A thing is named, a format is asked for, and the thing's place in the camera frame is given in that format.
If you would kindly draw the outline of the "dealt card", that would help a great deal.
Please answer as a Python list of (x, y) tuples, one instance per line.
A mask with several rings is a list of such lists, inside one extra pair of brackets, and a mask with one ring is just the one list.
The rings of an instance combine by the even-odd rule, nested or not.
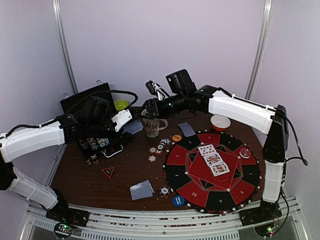
[(131, 199), (133, 201), (152, 197), (154, 190), (149, 185), (133, 185), (130, 187)]
[(188, 122), (179, 123), (177, 125), (185, 137), (194, 136), (196, 133)]

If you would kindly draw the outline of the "orange big blind button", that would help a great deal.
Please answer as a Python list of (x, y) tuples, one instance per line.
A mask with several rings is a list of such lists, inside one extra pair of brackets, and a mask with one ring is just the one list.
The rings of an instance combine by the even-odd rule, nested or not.
[(179, 141), (182, 140), (182, 136), (179, 135), (179, 134), (175, 134), (175, 135), (172, 136), (172, 140), (173, 140), (174, 142), (179, 142)]

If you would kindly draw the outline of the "blue playing card deck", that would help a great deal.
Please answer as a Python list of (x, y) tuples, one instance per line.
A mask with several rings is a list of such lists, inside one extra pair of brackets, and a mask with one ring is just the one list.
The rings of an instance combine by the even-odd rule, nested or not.
[(143, 130), (143, 124), (139, 119), (136, 119), (132, 122), (127, 123), (123, 126), (124, 133), (130, 133), (132, 135), (137, 134), (138, 132)]

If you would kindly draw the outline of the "stack of poker chips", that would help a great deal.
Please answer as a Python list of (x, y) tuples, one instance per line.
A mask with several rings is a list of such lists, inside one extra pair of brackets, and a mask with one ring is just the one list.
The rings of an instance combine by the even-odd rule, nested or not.
[(156, 145), (156, 154), (161, 154), (163, 150), (171, 143), (169, 138), (162, 138), (159, 143)]

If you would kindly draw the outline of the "red triangular chip holder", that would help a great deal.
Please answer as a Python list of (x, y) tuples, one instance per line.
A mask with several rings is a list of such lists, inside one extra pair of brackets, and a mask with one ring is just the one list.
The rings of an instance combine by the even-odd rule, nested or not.
[(104, 168), (101, 171), (103, 172), (104, 175), (106, 175), (110, 180), (112, 179), (112, 176), (115, 172), (116, 167), (108, 167), (108, 168)]

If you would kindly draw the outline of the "clear red round button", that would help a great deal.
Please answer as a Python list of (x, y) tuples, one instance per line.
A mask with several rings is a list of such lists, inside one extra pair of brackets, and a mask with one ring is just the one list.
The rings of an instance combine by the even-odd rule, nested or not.
[(248, 148), (242, 148), (239, 151), (239, 155), (244, 159), (249, 159), (251, 157), (251, 151)]

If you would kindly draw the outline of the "blue small blind button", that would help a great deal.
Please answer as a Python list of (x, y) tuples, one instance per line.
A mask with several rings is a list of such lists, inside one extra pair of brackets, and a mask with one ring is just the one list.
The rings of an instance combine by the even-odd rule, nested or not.
[(172, 199), (172, 204), (175, 207), (182, 207), (185, 204), (185, 198), (182, 197), (181, 195), (176, 195)]

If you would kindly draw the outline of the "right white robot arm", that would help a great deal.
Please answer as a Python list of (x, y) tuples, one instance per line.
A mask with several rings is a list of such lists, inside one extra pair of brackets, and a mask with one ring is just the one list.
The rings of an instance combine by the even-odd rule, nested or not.
[(265, 162), (264, 189), (260, 206), (256, 210), (259, 220), (268, 220), (283, 196), (289, 127), (293, 124), (284, 106), (262, 105), (229, 93), (221, 87), (204, 85), (196, 88), (188, 71), (182, 69), (166, 76), (172, 91), (169, 95), (159, 84), (148, 81), (145, 86), (155, 97), (144, 102), (148, 119), (171, 117), (184, 110), (222, 116), (248, 125), (267, 136), (262, 148)]

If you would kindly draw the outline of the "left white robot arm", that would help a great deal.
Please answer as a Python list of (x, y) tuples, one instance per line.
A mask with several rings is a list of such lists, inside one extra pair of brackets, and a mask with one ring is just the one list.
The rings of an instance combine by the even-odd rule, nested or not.
[(16, 169), (13, 161), (23, 155), (52, 146), (89, 138), (108, 138), (120, 145), (125, 124), (133, 120), (129, 107), (117, 113), (112, 101), (102, 97), (112, 90), (98, 90), (77, 101), (64, 112), (38, 125), (20, 124), (0, 135), (0, 189), (8, 190), (51, 210), (61, 222), (72, 218), (72, 211), (61, 194)]

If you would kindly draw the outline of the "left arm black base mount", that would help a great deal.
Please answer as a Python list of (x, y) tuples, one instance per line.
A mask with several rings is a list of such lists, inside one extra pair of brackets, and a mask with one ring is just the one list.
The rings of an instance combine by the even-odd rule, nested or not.
[(69, 206), (54, 206), (52, 209), (44, 208), (46, 217), (56, 220), (67, 226), (86, 227), (90, 213), (86, 210), (70, 208)]

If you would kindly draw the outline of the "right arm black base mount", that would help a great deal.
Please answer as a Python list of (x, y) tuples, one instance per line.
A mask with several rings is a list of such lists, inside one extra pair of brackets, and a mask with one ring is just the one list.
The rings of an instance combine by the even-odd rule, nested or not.
[(271, 221), (276, 217), (281, 217), (282, 215), (279, 204), (276, 204), (273, 207), (259, 206), (249, 208), (239, 212), (239, 218), (243, 227)]

